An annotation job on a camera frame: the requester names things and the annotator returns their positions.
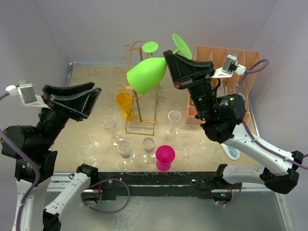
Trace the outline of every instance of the yellow goblet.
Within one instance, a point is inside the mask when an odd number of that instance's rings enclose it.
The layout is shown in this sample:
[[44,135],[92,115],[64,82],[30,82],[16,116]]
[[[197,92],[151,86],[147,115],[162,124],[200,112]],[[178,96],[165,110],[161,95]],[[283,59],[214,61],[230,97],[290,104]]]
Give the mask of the yellow goblet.
[[115,97],[115,102],[117,104],[117,106],[122,110],[122,118],[123,119],[132,119],[134,117],[134,112],[131,109],[133,107],[133,100],[130,99],[132,98],[131,94],[129,93],[125,93],[125,92],[121,92],[119,94],[117,94],[117,96]]

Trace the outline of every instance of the marble table surface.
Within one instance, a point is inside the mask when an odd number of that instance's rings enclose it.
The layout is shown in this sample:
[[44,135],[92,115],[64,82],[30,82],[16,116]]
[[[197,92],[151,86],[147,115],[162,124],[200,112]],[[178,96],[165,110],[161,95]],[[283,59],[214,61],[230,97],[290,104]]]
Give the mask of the marble table surface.
[[[95,166],[100,172],[104,171],[158,171],[155,164],[146,165],[142,156],[142,141],[146,137],[155,140],[156,148],[161,145],[170,145],[176,151],[176,158],[169,171],[216,171],[219,164],[235,166],[255,165],[257,162],[241,153],[241,157],[230,160],[219,143],[210,141],[204,131],[196,125],[185,124],[187,115],[188,91],[174,88],[170,74],[160,84],[159,100],[156,117],[155,135],[145,136],[127,134],[126,121],[121,117],[121,111],[115,103],[115,97],[120,93],[118,84],[125,83],[125,77],[119,75],[125,66],[88,66],[74,67],[70,86],[87,82],[94,82],[102,92],[95,104],[92,114],[82,122],[69,120],[56,139],[52,150],[58,151],[55,172],[75,172],[82,163]],[[140,98],[142,118],[154,119],[155,90]],[[138,115],[136,104],[133,105],[135,115]],[[171,110],[177,110],[182,115],[179,133],[174,138],[165,135],[167,115]],[[117,133],[132,143],[136,156],[135,163],[127,166],[117,151],[116,146],[110,143],[111,135],[103,128],[102,121],[112,117],[117,123]],[[249,127],[256,132],[252,119]],[[152,127],[145,124],[133,123],[128,127],[131,131],[151,132]]]

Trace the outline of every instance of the drinking glass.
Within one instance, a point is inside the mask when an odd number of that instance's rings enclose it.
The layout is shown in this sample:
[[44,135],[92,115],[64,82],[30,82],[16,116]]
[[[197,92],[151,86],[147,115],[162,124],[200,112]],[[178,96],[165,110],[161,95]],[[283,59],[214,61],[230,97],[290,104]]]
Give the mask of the drinking glass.
[[155,141],[152,138],[145,138],[142,142],[142,147],[145,151],[143,155],[144,163],[151,165],[155,162],[156,157],[154,154],[155,149]]
[[132,146],[129,141],[120,141],[117,146],[117,150],[119,151],[121,157],[124,159],[124,164],[132,165],[135,160],[135,154],[132,151]]
[[175,137],[178,134],[178,127],[181,124],[181,113],[178,111],[169,112],[167,124],[166,135],[169,137]]
[[108,117],[103,120],[103,127],[111,136],[111,144],[117,146],[120,141],[123,140],[122,136],[116,134],[116,122],[111,117]]

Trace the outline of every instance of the transparent glass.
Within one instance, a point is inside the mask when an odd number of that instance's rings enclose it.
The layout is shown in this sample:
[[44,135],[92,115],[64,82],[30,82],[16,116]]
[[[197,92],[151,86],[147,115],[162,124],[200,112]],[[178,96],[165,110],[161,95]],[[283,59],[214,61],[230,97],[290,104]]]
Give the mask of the transparent glass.
[[132,165],[135,161],[135,154],[132,151],[132,146],[129,141],[120,141],[117,146],[121,157],[124,159],[123,162],[126,165]]
[[156,156],[154,153],[155,150],[155,141],[152,138],[145,138],[142,142],[143,150],[145,154],[143,155],[143,161],[147,165],[154,164]]
[[111,144],[113,146],[117,146],[119,142],[123,140],[122,136],[116,134],[116,122],[111,117],[108,117],[103,120],[103,127],[108,133],[112,134]]
[[178,111],[169,112],[167,124],[166,135],[169,137],[176,137],[178,134],[178,128],[181,124],[181,113]]

